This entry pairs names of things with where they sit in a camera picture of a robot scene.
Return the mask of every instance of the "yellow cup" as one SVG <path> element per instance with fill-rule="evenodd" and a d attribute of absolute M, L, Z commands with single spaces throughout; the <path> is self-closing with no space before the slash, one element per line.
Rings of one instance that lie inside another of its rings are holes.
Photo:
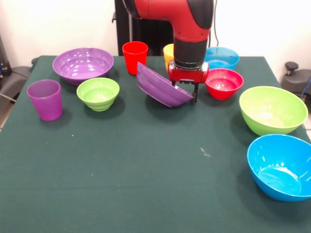
<path fill-rule="evenodd" d="M 174 44 L 169 44 L 163 49 L 166 70 L 168 70 L 170 60 L 174 60 Z"/>

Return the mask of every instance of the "purple bowl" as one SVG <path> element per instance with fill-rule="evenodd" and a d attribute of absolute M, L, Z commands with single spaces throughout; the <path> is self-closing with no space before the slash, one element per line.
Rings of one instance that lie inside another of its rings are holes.
<path fill-rule="evenodd" d="M 138 63 L 137 82 L 140 89 L 168 107 L 177 107 L 191 100 L 193 96 L 158 73 Z"/>
<path fill-rule="evenodd" d="M 113 56 L 107 51 L 79 48 L 57 56 L 53 69 L 64 81 L 79 85 L 85 80 L 108 75 L 113 64 Z"/>

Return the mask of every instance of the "table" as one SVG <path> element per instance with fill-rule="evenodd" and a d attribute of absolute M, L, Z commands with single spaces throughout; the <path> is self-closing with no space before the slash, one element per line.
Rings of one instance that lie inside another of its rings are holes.
<path fill-rule="evenodd" d="M 2 233 L 309 233 L 311 201 L 271 200 L 255 185 L 246 151 L 257 137 L 238 105 L 242 91 L 279 86 L 263 57 L 242 57 L 244 87 L 227 101 L 204 85 L 196 105 L 169 109 L 139 90 L 115 57 L 121 87 L 96 113 L 41 56 L 0 134 Z M 164 59 L 148 67 L 166 76 Z M 27 86 L 62 85 L 63 116 L 43 122 Z M 291 135 L 306 141 L 302 127 Z"/>

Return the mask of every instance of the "white wall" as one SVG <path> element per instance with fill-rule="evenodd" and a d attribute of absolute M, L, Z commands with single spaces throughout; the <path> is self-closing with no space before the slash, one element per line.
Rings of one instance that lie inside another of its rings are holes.
<path fill-rule="evenodd" d="M 311 69 L 310 11 L 310 0 L 218 0 L 219 46 L 265 56 L 278 79 L 290 60 Z"/>
<path fill-rule="evenodd" d="M 310 10 L 310 0 L 218 0 L 219 46 L 265 56 L 278 78 L 289 60 L 311 68 Z M 0 0 L 0 34 L 13 66 L 82 46 L 117 55 L 114 11 L 114 0 Z"/>
<path fill-rule="evenodd" d="M 11 66 L 78 47 L 118 55 L 114 11 L 113 0 L 0 0 L 0 34 Z"/>

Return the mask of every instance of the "light green bowl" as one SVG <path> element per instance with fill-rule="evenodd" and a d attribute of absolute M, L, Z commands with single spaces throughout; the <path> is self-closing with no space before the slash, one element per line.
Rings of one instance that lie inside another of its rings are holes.
<path fill-rule="evenodd" d="M 258 135 L 288 134 L 308 117 L 305 103 L 293 93 L 273 86 L 256 86 L 240 96 L 240 108 L 248 127 Z"/>
<path fill-rule="evenodd" d="M 84 81 L 77 88 L 77 96 L 90 109 L 102 112 L 110 108 L 115 101 L 120 87 L 109 78 L 93 78 Z"/>

